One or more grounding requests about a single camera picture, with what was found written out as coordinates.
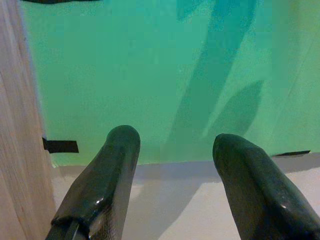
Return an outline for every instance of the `floor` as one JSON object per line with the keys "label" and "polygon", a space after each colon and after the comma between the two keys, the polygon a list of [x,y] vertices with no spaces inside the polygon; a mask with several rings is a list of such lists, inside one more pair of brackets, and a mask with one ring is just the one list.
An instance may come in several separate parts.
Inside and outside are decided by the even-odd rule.
{"label": "floor", "polygon": [[[273,160],[320,215],[320,153]],[[58,207],[83,166],[53,169]],[[137,166],[123,240],[239,240],[212,161]]]}

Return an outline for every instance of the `wooden board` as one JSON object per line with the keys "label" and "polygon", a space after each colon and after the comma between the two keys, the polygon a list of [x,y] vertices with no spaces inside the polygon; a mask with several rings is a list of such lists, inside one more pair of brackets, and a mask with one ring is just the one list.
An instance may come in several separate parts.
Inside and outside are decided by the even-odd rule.
{"label": "wooden board", "polygon": [[10,240],[43,240],[55,211],[30,62],[18,3],[0,0],[0,232]]}

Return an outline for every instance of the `wood grain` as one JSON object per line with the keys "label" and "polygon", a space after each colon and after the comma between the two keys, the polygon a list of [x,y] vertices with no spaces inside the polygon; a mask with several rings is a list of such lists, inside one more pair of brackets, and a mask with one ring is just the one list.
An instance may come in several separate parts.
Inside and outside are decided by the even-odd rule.
{"label": "wood grain", "polygon": [[55,211],[30,62],[18,3],[0,0],[0,231],[7,239],[43,240]]}

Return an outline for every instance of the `wooden panel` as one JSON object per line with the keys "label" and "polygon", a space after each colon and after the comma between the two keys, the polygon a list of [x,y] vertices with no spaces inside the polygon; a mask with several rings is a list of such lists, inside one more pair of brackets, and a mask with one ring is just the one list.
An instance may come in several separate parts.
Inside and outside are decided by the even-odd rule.
{"label": "wooden panel", "polygon": [[55,207],[30,65],[17,1],[0,0],[0,191],[12,200],[1,201],[0,213],[24,234],[8,239],[43,240]]}

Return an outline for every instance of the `green backdrop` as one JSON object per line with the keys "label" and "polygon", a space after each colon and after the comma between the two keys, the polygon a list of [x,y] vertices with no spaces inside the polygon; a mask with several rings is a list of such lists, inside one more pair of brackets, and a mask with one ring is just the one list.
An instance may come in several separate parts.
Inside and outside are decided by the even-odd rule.
{"label": "green backdrop", "polygon": [[320,1],[20,2],[55,166],[85,165],[118,125],[140,164],[212,160],[219,133],[270,155],[320,151]]}

